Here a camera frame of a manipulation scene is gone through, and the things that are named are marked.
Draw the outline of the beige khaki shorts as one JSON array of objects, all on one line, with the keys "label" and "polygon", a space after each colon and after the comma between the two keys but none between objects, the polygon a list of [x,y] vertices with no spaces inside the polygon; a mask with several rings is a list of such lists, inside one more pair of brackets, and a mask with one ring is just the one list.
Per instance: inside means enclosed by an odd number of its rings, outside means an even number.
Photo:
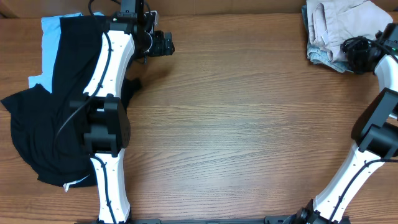
[{"label": "beige khaki shorts", "polygon": [[376,33],[393,22],[383,9],[367,0],[307,0],[310,44],[321,48],[331,62],[344,62],[341,45],[363,36],[374,40]]}]

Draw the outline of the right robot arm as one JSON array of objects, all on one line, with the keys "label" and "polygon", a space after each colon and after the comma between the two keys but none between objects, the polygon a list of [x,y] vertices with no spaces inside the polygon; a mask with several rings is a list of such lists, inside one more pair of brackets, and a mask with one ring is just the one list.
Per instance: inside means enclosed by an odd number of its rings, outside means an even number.
[{"label": "right robot arm", "polygon": [[363,36],[343,42],[357,73],[373,71],[380,92],[355,122],[353,145],[330,183],[285,223],[349,223],[343,214],[367,179],[385,163],[397,162],[397,24],[390,23],[375,40]]}]

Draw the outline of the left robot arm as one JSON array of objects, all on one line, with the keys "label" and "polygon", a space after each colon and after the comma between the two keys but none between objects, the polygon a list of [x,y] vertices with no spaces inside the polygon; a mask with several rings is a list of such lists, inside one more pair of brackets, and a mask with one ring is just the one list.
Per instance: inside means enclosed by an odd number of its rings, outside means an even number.
[{"label": "left robot arm", "polygon": [[121,101],[127,68],[137,58],[172,55],[170,32],[156,30],[157,11],[144,0],[121,1],[100,27],[101,51],[83,96],[70,102],[78,140],[93,164],[100,210],[97,223],[132,223],[124,178],[131,125]]}]

